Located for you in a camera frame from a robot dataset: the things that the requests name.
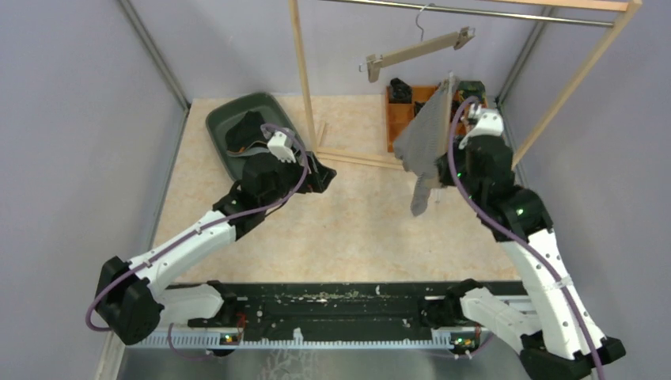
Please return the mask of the wooden clothes rack frame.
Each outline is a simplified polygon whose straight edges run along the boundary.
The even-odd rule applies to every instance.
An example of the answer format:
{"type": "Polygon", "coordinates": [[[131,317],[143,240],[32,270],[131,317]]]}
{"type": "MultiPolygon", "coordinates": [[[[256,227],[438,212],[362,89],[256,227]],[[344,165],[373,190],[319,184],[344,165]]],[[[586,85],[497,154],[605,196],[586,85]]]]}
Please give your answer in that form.
{"type": "MultiPolygon", "coordinates": [[[[604,35],[594,46],[589,56],[585,58],[582,65],[575,71],[572,79],[564,86],[559,95],[555,99],[552,106],[546,111],[539,122],[534,127],[533,131],[525,139],[520,147],[514,153],[512,166],[516,167],[522,158],[526,155],[528,150],[542,135],[545,128],[555,118],[560,109],[566,104],[570,96],[583,82],[586,76],[594,68],[601,56],[608,50],[616,38],[621,34],[627,24],[635,16],[637,11],[643,6],[643,2],[639,0],[632,0],[628,2],[621,1],[523,1],[523,5],[542,6],[544,13],[541,16],[551,16],[554,9],[578,9],[600,12],[614,12],[618,16],[614,19],[615,26],[613,28],[606,28],[604,35]]],[[[305,59],[305,49],[303,44],[303,35],[301,30],[299,5],[296,1],[289,1],[289,13],[292,24],[294,46],[298,61],[298,74],[301,82],[301,94],[305,108],[305,115],[309,133],[309,141],[312,148],[319,158],[329,159],[338,162],[348,162],[359,165],[368,165],[373,167],[381,167],[388,169],[400,169],[401,164],[398,160],[391,157],[382,156],[379,154],[363,154],[347,150],[338,150],[335,148],[328,148],[322,146],[322,137],[326,131],[326,127],[317,130],[314,124],[313,106],[310,95],[308,70],[305,59]]],[[[522,52],[517,58],[516,63],[508,75],[504,89],[499,94],[499,103],[504,102],[507,91],[512,88],[513,83],[517,80],[518,74],[524,66],[524,61],[531,54],[535,43],[540,39],[540,34],[544,30],[544,25],[547,23],[536,22],[533,32],[529,35],[522,52]]]]}

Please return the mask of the green plastic basin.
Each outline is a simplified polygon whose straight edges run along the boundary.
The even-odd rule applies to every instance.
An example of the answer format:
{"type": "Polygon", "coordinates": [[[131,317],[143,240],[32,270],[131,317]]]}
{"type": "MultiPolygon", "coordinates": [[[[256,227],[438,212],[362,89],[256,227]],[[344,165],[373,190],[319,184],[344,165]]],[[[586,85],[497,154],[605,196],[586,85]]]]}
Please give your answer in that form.
{"type": "Polygon", "coordinates": [[[251,93],[219,106],[208,114],[205,125],[220,162],[234,181],[241,179],[247,157],[228,155],[229,140],[226,135],[241,123],[248,112],[258,112],[265,122],[292,130],[302,142],[289,116],[269,93],[251,93]]]}

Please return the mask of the metal hanging rod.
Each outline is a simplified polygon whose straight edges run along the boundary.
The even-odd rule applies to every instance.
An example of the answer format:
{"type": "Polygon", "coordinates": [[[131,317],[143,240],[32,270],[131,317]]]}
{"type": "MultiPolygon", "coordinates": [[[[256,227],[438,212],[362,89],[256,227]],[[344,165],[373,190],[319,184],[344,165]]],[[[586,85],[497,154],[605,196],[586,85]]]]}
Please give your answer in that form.
{"type": "Polygon", "coordinates": [[[413,11],[416,10],[417,12],[427,11],[433,13],[450,13],[450,14],[459,14],[474,17],[493,17],[493,18],[502,18],[518,21],[536,21],[536,22],[562,24],[562,25],[577,25],[577,26],[597,27],[604,29],[613,28],[615,26],[614,21],[583,20],[583,19],[564,18],[564,17],[541,16],[526,13],[499,12],[485,9],[456,8],[448,6],[422,6],[419,4],[411,4],[406,2],[366,1],[366,0],[328,0],[328,2],[353,4],[359,6],[385,7],[401,10],[413,10],[413,11]]]}

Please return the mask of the rolled black sock top-left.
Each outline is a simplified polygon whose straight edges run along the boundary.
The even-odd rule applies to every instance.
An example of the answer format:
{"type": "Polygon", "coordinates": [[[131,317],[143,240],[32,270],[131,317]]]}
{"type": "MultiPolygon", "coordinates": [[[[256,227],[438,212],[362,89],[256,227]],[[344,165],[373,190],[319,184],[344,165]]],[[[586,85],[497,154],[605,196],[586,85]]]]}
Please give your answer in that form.
{"type": "Polygon", "coordinates": [[[410,104],[412,102],[412,87],[399,78],[393,78],[389,83],[390,104],[410,104]]]}

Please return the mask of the wooden clip hanger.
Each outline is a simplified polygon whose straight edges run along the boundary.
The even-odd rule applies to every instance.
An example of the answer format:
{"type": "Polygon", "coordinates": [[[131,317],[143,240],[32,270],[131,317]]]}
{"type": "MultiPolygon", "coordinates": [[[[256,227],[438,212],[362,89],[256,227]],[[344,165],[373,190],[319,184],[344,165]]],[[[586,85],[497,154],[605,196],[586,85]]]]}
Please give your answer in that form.
{"type": "Polygon", "coordinates": [[[421,31],[419,43],[380,55],[368,55],[366,61],[358,65],[358,72],[362,73],[365,71],[369,83],[375,83],[379,79],[380,71],[383,68],[416,59],[424,55],[429,55],[446,48],[452,48],[455,51],[459,50],[476,36],[475,28],[463,27],[457,32],[447,33],[425,41],[425,31],[419,24],[419,16],[422,12],[427,10],[429,6],[434,6],[434,3],[428,3],[423,6],[415,17],[415,26],[421,31]]]}
{"type": "Polygon", "coordinates": [[[449,72],[447,79],[442,83],[440,88],[441,96],[438,99],[438,113],[436,118],[436,148],[435,148],[435,165],[440,157],[446,154],[448,143],[448,134],[450,130],[450,119],[453,104],[453,95],[455,86],[457,86],[458,77],[452,72],[449,72]]]}

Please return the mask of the grey striped underwear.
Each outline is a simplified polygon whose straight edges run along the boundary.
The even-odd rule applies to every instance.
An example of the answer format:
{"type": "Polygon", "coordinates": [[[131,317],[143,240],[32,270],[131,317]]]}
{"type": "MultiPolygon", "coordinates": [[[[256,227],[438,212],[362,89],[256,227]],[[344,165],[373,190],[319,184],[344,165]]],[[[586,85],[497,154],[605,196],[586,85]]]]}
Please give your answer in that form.
{"type": "Polygon", "coordinates": [[[438,167],[434,162],[440,88],[393,143],[395,158],[401,160],[406,172],[412,172],[417,177],[410,205],[414,216],[426,211],[432,190],[441,187],[438,167]]]}

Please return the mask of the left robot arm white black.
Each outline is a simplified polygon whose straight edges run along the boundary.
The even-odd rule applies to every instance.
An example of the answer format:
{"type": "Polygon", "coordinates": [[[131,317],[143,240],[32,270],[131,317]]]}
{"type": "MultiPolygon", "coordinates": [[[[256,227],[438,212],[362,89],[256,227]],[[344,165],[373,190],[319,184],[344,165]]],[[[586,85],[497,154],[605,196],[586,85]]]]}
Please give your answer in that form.
{"type": "Polygon", "coordinates": [[[87,326],[98,314],[103,329],[114,332],[126,345],[146,339],[158,327],[213,322],[232,325],[237,306],[213,282],[176,286],[174,280],[210,254],[241,240],[294,194],[323,193],[336,178],[312,152],[300,161],[282,162],[270,153],[245,160],[241,177],[229,192],[192,226],[163,245],[122,260],[107,260],[98,279],[87,326]]]}

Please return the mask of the folded green camouflage cloth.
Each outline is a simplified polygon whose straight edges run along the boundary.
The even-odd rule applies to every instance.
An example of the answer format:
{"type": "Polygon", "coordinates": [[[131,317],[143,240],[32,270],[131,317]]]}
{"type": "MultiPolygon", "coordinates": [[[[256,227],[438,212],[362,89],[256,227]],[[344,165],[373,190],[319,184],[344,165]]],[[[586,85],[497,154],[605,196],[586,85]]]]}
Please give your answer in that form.
{"type": "Polygon", "coordinates": [[[481,81],[460,81],[453,96],[453,101],[460,105],[469,97],[476,97],[482,105],[486,104],[486,88],[481,81]]]}

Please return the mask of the black underwear orange trim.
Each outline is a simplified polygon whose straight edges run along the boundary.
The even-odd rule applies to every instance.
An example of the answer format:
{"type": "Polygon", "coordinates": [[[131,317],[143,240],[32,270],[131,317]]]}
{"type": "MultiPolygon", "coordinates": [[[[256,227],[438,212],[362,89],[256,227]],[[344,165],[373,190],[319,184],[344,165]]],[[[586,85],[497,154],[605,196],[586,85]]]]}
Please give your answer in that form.
{"type": "Polygon", "coordinates": [[[263,124],[265,124],[265,119],[260,112],[246,112],[242,119],[225,134],[226,155],[241,158],[257,154],[269,154],[268,138],[264,136],[261,130],[263,124]]]}

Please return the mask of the wooden compartment tray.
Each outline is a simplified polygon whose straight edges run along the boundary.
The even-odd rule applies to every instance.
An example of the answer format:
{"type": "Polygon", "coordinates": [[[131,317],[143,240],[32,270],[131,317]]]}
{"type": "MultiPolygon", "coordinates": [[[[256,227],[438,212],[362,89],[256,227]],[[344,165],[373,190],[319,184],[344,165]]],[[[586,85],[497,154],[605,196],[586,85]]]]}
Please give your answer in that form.
{"type": "MultiPolygon", "coordinates": [[[[385,91],[385,118],[386,118],[386,147],[389,153],[393,152],[393,142],[415,118],[423,104],[426,103],[438,89],[438,85],[412,85],[412,102],[410,104],[390,104],[389,103],[389,85],[385,91]]],[[[486,104],[483,107],[489,108],[486,97],[486,104]]]]}

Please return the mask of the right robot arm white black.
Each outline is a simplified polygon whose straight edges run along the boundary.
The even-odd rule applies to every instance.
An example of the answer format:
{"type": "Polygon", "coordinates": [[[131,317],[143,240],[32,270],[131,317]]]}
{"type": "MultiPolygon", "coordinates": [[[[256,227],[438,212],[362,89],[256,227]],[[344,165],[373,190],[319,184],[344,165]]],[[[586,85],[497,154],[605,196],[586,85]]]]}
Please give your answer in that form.
{"type": "Polygon", "coordinates": [[[442,181],[455,187],[499,243],[535,310],[527,315],[467,279],[449,290],[445,315],[489,329],[516,353],[532,379],[605,377],[605,366],[625,356],[621,340],[591,318],[563,263],[552,219],[542,199],[515,182],[512,150],[492,135],[452,142],[442,158],[442,181]]]}

